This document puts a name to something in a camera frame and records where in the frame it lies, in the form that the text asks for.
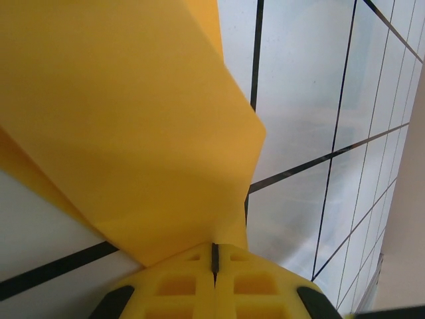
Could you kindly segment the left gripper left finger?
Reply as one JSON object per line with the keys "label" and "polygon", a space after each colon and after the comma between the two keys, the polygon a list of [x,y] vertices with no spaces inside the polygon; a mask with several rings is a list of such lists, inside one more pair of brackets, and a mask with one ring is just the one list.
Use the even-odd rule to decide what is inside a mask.
{"label": "left gripper left finger", "polygon": [[216,244],[201,244],[117,282],[88,319],[214,319]]}

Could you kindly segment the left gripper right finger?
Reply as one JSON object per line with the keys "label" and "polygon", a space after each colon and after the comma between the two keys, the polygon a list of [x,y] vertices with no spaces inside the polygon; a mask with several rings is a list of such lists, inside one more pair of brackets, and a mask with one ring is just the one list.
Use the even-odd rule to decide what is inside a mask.
{"label": "left gripper right finger", "polygon": [[312,281],[233,245],[215,245],[215,319],[343,319]]}

